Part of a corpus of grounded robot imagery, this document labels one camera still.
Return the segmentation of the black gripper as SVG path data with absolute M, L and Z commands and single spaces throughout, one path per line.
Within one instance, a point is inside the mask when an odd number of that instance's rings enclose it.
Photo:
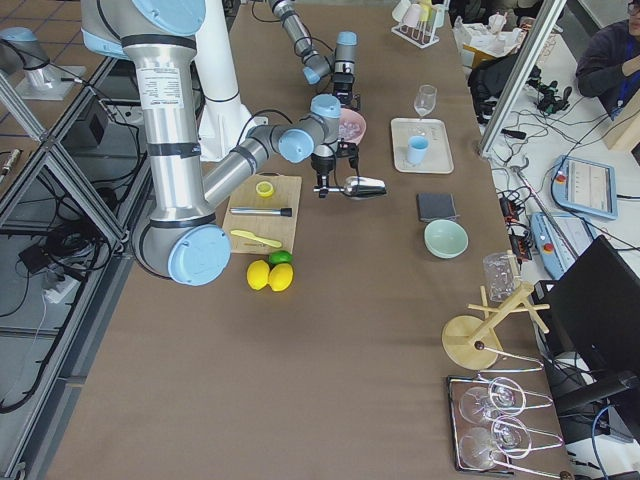
M 359 169 L 359 147 L 353 142 L 338 141 L 321 145 L 321 153 L 311 154 L 311 165 L 317 173 L 315 191 L 320 198 L 327 196 L 327 176 L 336 168 L 338 159 L 347 158 L 352 169 Z
M 332 94 L 339 100 L 343 108 L 360 110 L 360 95 L 353 92 L 355 76 L 351 73 L 334 72 L 331 77 Z

